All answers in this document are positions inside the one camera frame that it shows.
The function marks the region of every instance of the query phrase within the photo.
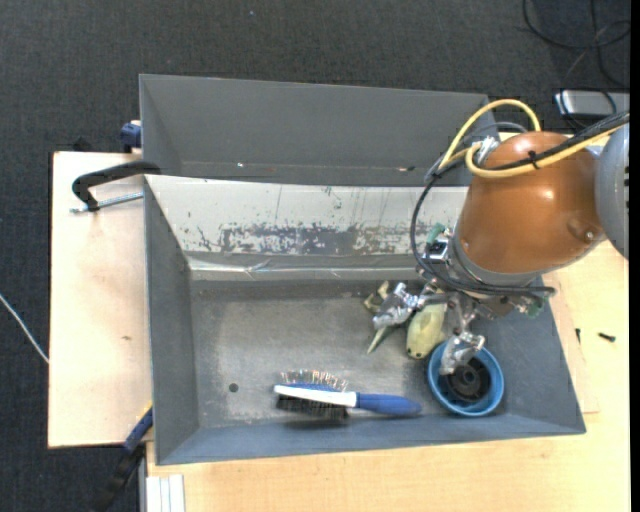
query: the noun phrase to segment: blue handle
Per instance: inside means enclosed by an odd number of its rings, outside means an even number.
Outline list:
[[[392,416],[413,416],[422,410],[418,402],[402,396],[358,393],[356,407]]]

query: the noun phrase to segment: blue bowl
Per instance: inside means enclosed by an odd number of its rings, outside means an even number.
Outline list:
[[[449,389],[444,377],[440,375],[440,360],[446,341],[438,345],[432,352],[427,365],[427,380],[434,396],[447,410],[468,417],[486,416],[495,410],[504,395],[504,375],[496,358],[486,348],[480,350],[474,359],[477,359],[489,373],[489,389],[486,394],[477,401],[460,400]]]

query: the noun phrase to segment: screw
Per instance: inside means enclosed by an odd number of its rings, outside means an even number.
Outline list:
[[[598,336],[600,336],[601,338],[604,338],[607,341],[610,341],[611,343],[616,341],[616,337],[615,336],[610,336],[609,334],[604,334],[603,332],[599,332]]]

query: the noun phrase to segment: wooden table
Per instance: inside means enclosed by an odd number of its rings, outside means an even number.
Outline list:
[[[120,443],[150,400],[141,202],[69,213],[76,176],[135,158],[54,156],[51,448]],[[133,178],[96,195],[139,187]],[[149,441],[147,472],[184,475],[190,512],[630,510],[628,261],[605,242],[545,281],[559,290],[552,308],[584,435],[179,466],[156,466]]]

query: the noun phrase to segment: brush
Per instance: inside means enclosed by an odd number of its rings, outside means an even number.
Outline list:
[[[274,386],[276,407],[330,419],[344,419],[348,409],[362,409],[388,416],[415,416],[422,406],[402,396],[344,391],[346,381],[327,372],[298,370],[282,374]]]

